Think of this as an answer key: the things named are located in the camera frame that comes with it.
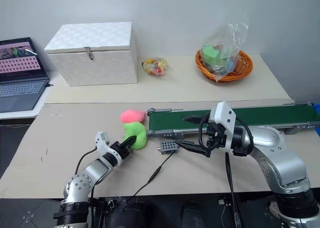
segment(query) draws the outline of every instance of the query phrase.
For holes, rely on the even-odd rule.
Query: green plush toy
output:
[[[125,130],[125,137],[123,140],[125,141],[130,136],[136,135],[136,141],[131,146],[131,149],[142,149],[145,147],[147,143],[147,130],[143,124],[140,122],[132,122],[123,125]]]

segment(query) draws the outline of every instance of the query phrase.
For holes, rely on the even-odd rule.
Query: pink plush toy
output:
[[[143,121],[145,120],[145,116],[145,111],[128,109],[121,114],[120,119],[123,123],[132,123],[135,121],[143,123]]]

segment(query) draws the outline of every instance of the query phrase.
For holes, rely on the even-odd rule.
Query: table surface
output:
[[[55,72],[47,72],[46,73],[49,77],[50,84],[56,85],[59,80],[59,73],[57,71]],[[44,92],[38,99],[37,103],[35,104],[34,108],[32,110],[26,110],[26,111],[16,111],[16,112],[5,112],[0,113],[0,119],[23,119],[23,118],[34,118],[38,115],[40,112],[42,106],[45,104],[45,101],[49,95],[49,93],[52,91],[54,86],[50,86],[45,88]]]
[[[283,99],[292,103],[260,55],[249,55],[252,72],[242,80],[215,83],[195,64],[194,56],[164,57],[170,68],[162,77],[148,75],[138,66],[137,84],[70,87],[59,74],[46,103],[143,103]]]
[[[264,101],[233,101],[232,107],[265,105]],[[110,143],[124,135],[120,114],[128,108],[209,109],[216,102],[45,104],[24,136],[10,166],[0,180],[2,198],[59,198],[78,160],[94,148],[98,131],[108,133]],[[320,138],[314,131],[285,136],[288,148],[305,162],[312,187],[320,187]],[[157,151],[161,139],[149,140],[142,150],[132,151],[94,190],[95,196],[132,195],[167,157]],[[98,156],[86,156],[80,169]],[[264,176],[249,157],[230,156],[234,190],[269,190]],[[223,152],[211,158],[179,150],[162,167],[158,176],[139,194],[183,194],[229,192]]]

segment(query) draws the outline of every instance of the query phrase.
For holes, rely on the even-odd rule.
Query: floor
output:
[[[0,126],[0,177],[13,158],[27,129],[28,126],[21,128]],[[155,195],[139,196],[137,200],[148,202],[155,207],[151,228],[180,227],[182,206],[190,199],[198,202],[206,227],[228,228],[231,227],[230,212],[226,209],[222,224],[223,206],[218,205],[220,197],[221,194]],[[280,227],[280,221],[272,217],[266,209],[269,199],[264,197],[239,204],[246,228],[261,227],[261,224],[267,228]],[[121,203],[122,200],[122,198],[119,199],[120,205],[109,215],[108,224],[118,216],[121,207],[125,205]],[[59,210],[59,206],[59,201],[50,199],[0,199],[0,227],[54,227],[56,221],[53,220],[53,214]]]

